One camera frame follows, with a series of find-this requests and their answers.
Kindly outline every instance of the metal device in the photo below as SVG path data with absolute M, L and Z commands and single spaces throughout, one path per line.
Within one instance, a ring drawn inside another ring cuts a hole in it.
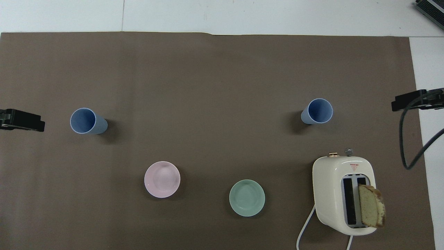
M 41 116 L 17 109 L 0 109 L 0 129 L 24 129 L 43 132 L 45 122 Z
M 444 0 L 416 0 L 416 8 L 444 29 Z
M 392 101 L 392 111 L 398 111 L 405 109 L 407 105 L 419 98 L 421 100 L 413 104 L 410 109 L 442 109 L 444 108 L 444 88 L 441 89 L 420 89 L 417 91 L 409 92 L 395 97 L 395 101 Z

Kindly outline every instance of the black clamp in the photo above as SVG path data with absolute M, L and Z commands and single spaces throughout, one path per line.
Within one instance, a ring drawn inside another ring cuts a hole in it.
M 0 129 L 24 129 L 43 132 L 45 122 L 40 119 L 41 116 L 39 115 L 17 109 L 0 109 Z
M 410 109 L 442 109 L 444 108 L 444 88 L 425 90 L 420 89 L 395 97 L 392 101 L 392 111 L 405 109 L 405 107 L 416 98 L 426 96 L 415 103 Z

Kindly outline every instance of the toast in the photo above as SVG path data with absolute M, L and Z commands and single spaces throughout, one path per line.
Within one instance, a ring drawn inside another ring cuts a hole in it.
M 358 186 L 361 204 L 362 223 L 371 227 L 383 227 L 385 224 L 385 206 L 382 194 L 370 185 Z

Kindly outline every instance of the blue cup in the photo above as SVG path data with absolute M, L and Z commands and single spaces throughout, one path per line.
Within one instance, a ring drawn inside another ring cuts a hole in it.
M 328 122 L 333 116 L 333 107 L 326 99 L 316 98 L 302 111 L 301 119 L 306 124 Z
M 79 134 L 101 134 L 108 128 L 108 123 L 89 108 L 80 108 L 71 115 L 71 128 Z

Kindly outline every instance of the toaster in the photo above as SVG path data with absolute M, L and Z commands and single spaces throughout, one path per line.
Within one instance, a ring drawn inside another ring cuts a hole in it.
M 325 225 L 347 235 L 365 235 L 376 230 L 361 221 L 358 184 L 376 188 L 370 162 L 361 157 L 329 153 L 313 164 L 313 194 L 316 215 Z

